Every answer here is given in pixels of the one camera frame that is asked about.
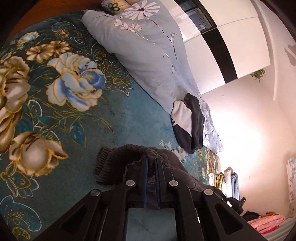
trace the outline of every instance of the pink blanket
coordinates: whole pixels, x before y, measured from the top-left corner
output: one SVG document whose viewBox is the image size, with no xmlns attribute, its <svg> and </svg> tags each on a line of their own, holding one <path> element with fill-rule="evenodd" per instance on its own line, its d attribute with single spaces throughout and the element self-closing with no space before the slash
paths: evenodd
<svg viewBox="0 0 296 241">
<path fill-rule="evenodd" d="M 248 221 L 248 224 L 250 224 L 260 234 L 263 234 L 271 231 L 271 229 L 274 230 L 274 228 L 284 220 L 285 217 L 282 215 L 273 215 Z"/>
</svg>

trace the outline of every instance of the black trim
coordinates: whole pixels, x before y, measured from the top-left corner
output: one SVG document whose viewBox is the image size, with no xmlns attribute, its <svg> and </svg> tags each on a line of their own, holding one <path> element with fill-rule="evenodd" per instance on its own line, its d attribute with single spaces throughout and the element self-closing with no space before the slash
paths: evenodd
<svg viewBox="0 0 296 241">
<path fill-rule="evenodd" d="M 237 79 L 232 58 L 228 48 L 217 28 L 202 34 L 221 70 L 225 83 Z"/>
</svg>

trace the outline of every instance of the folded clothes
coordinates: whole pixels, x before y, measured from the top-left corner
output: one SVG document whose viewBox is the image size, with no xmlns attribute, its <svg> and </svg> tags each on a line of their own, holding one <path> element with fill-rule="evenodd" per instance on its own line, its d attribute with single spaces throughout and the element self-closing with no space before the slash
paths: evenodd
<svg viewBox="0 0 296 241">
<path fill-rule="evenodd" d="M 189 154 L 201 149 L 205 118 L 198 98 L 188 93 L 184 100 L 175 101 L 171 118 L 178 144 Z"/>
<path fill-rule="evenodd" d="M 284 220 L 285 217 L 282 215 L 273 215 L 248 221 L 248 224 L 260 234 L 266 234 L 277 229 L 277 226 Z"/>
<path fill-rule="evenodd" d="M 255 213 L 255 212 L 250 212 L 250 211 L 247 211 L 243 216 L 242 218 L 246 221 L 251 221 L 251 220 L 254 220 L 254 219 L 258 219 L 260 217 L 260 215 L 258 213 Z"/>
</svg>

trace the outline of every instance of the gold flower print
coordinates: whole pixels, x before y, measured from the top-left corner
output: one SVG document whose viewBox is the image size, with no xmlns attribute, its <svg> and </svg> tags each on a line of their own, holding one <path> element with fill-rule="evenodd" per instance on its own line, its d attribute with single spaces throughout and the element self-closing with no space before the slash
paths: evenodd
<svg viewBox="0 0 296 241">
<path fill-rule="evenodd" d="M 13 141 L 9 159 L 27 176 L 48 175 L 59 164 L 58 160 L 68 158 L 59 142 L 46 140 L 34 132 L 21 133 Z"/>
<path fill-rule="evenodd" d="M 206 149 L 206 160 L 207 160 L 207 175 L 209 173 L 216 173 L 215 170 L 215 154 L 210 151 L 209 149 Z"/>
<path fill-rule="evenodd" d="M 202 158 L 202 149 L 198 149 L 198 156 Z"/>
<path fill-rule="evenodd" d="M 69 36 L 69 32 L 67 30 L 65 30 L 65 29 L 60 29 L 58 31 L 58 34 L 62 35 L 63 37 L 68 37 Z"/>
<path fill-rule="evenodd" d="M 27 52 L 27 60 L 36 60 L 38 63 L 42 63 L 44 59 L 49 59 L 54 52 L 54 48 L 51 44 L 42 44 L 40 46 L 31 47 Z"/>
<path fill-rule="evenodd" d="M 0 59 L 0 64 L 2 64 L 5 60 L 7 60 L 8 58 L 10 58 L 12 55 L 12 52 L 6 53 L 2 56 L 2 58 Z"/>
<path fill-rule="evenodd" d="M 69 44 L 63 42 L 61 40 L 51 41 L 50 44 L 54 48 L 54 52 L 60 55 L 61 53 L 65 53 L 66 50 L 69 50 Z"/>
<path fill-rule="evenodd" d="M 29 66 L 13 56 L 0 66 L 0 153 L 5 153 L 22 116 L 22 104 L 28 98 Z"/>
</svg>

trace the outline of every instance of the pillow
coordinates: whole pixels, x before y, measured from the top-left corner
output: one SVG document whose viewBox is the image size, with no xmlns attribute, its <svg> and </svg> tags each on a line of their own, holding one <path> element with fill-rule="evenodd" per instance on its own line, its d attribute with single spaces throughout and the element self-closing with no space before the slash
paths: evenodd
<svg viewBox="0 0 296 241">
<path fill-rule="evenodd" d="M 176 100 L 183 100 L 188 93 L 197 97 L 205 117 L 203 145 L 215 154 L 221 152 L 210 108 L 192 76 L 181 31 L 168 9 L 160 0 L 143 0 L 125 10 L 117 7 L 116 12 L 112 16 L 89 10 L 81 21 L 168 114 Z"/>
<path fill-rule="evenodd" d="M 129 8 L 136 3 L 137 0 L 103 0 L 101 6 L 104 10 L 112 15 L 119 14 L 123 10 Z"/>
</svg>

